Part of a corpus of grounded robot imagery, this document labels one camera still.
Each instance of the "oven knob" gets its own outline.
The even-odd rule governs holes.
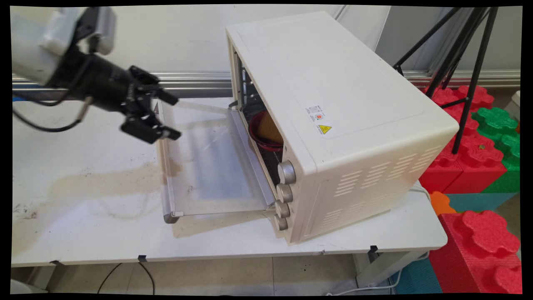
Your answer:
[[[287,225],[287,220],[284,218],[274,215],[274,222],[276,223],[276,227],[279,231],[287,230],[287,228],[289,228],[289,225]]]
[[[288,218],[290,216],[289,205],[279,200],[276,201],[276,214],[280,218]]]
[[[276,191],[278,192],[278,199],[283,203],[289,203],[293,201],[293,191],[290,189],[290,186],[286,184],[278,184],[276,186]]]
[[[279,181],[283,184],[293,184],[296,182],[293,164],[290,161],[280,162],[278,164]]]

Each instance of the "black tripod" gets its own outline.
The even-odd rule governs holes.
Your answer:
[[[424,44],[435,32],[437,32],[437,30],[439,30],[440,27],[442,27],[442,25],[444,25],[457,11],[459,11],[459,9],[461,8],[454,7],[452,10],[450,10],[444,16],[444,18],[442,18],[442,20],[435,24],[435,26],[433,26],[433,28],[431,28],[431,30],[424,35],[420,41],[418,41],[418,43],[416,43],[396,64],[394,64],[393,68],[403,75],[401,64],[404,63],[411,55],[413,55],[413,53],[415,53],[415,51],[418,50],[422,44]],[[485,25],[485,31],[483,32],[483,38],[481,40],[481,45],[479,46],[478,57],[475,60],[474,72],[472,73],[472,79],[470,80],[466,97],[441,106],[441,108],[446,108],[460,103],[465,104],[463,113],[461,115],[461,120],[459,122],[459,131],[457,132],[457,136],[455,138],[454,148],[451,151],[453,154],[457,154],[459,151],[459,145],[461,144],[461,138],[463,137],[466,120],[468,119],[470,105],[472,104],[472,98],[474,97],[475,86],[478,83],[481,65],[483,64],[487,45],[489,44],[490,33],[492,32],[492,27],[494,25],[497,12],[498,7],[475,7],[473,9],[426,91],[426,96],[431,99],[435,89],[439,85],[441,85],[443,90],[448,86],[448,83],[454,74],[455,68],[457,68],[457,65],[459,64],[459,61],[461,60],[461,57],[463,56],[463,53],[465,52],[470,40],[472,39],[474,32],[479,27],[479,24],[483,21],[483,19],[488,15],[489,18],[487,19],[487,23]]]

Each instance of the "toaster oven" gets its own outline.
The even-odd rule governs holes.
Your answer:
[[[275,206],[275,230],[302,241],[390,210],[459,128],[325,12],[226,34],[230,107],[158,103],[162,121],[183,132],[159,142],[168,223]],[[276,151],[250,137],[263,112],[282,136]]]

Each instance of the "white cable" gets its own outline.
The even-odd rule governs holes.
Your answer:
[[[420,184],[416,184],[415,185],[416,187],[419,187],[419,188],[410,188],[409,190],[412,191],[412,192],[418,192],[418,193],[424,193],[426,194],[427,196],[427,200],[431,203],[431,195],[427,192],[427,190]],[[427,259],[428,257],[430,256],[430,252],[428,251],[427,254],[423,257],[419,257],[417,259],[415,259],[413,262],[417,262],[419,260],[423,260],[423,259]],[[398,271],[398,278],[396,279],[396,282],[393,284],[393,285],[389,285],[389,286],[386,286],[386,287],[367,287],[367,288],[357,288],[357,289],[351,289],[351,290],[347,290],[347,291],[344,291],[342,293],[338,293],[338,294],[332,294],[332,293],[327,293],[326,296],[341,296],[341,295],[344,295],[344,294],[347,294],[347,293],[351,293],[353,291],[360,291],[360,290],[373,290],[373,289],[391,289],[391,288],[394,288],[398,285],[398,283],[400,283],[400,276],[401,276],[401,271],[403,269],[401,269],[400,271]]]
[[[419,193],[424,193],[424,194],[426,194],[426,196],[427,196],[427,200],[431,203],[431,195],[428,193],[428,191],[427,191],[423,186],[421,186],[421,185],[416,185],[416,184],[415,184],[414,186],[419,187],[419,188],[410,188],[409,190],[410,190],[411,192],[419,192]]]
[[[419,260],[427,259],[429,256],[430,256],[430,252],[428,251],[427,254],[426,254],[424,257],[419,257],[419,258],[415,259],[413,262],[417,262],[417,261],[419,261]],[[351,292],[353,292],[353,291],[360,291],[360,290],[391,289],[391,288],[396,287],[396,286],[400,283],[401,271],[403,271],[403,269],[401,269],[400,271],[398,271],[398,278],[396,279],[396,282],[395,282],[393,285],[386,286],[386,287],[357,288],[357,289],[347,290],[347,291],[344,291],[344,292],[342,292],[342,293],[338,293],[338,294],[327,293],[326,296],[341,296],[341,295],[344,295],[344,294],[351,293]]]
[[[351,290],[347,290],[347,291],[344,291],[342,293],[338,293],[338,294],[332,294],[332,293],[327,293],[326,296],[341,296],[341,295],[344,295],[344,294],[348,294],[348,293],[351,293],[353,291],[360,291],[360,290],[372,290],[372,289],[390,289],[390,288],[393,288],[395,286],[397,286],[399,283],[400,283],[400,276],[401,276],[401,271],[400,270],[398,272],[398,279],[396,279],[396,282],[391,285],[391,286],[386,286],[386,287],[368,287],[368,288],[357,288],[357,289],[351,289]]]

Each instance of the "warning label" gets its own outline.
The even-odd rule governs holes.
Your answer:
[[[305,111],[309,115],[311,122],[313,122],[314,126],[317,128],[321,136],[330,137],[332,135],[331,133],[326,135],[331,130],[332,125],[320,105],[307,107]]]
[[[318,125],[320,128],[320,131],[322,131],[323,134],[326,134],[332,127],[331,126],[324,126],[324,125]]]
[[[326,114],[324,113],[320,105],[310,106],[306,108],[305,111],[313,122],[321,121],[326,118]]]

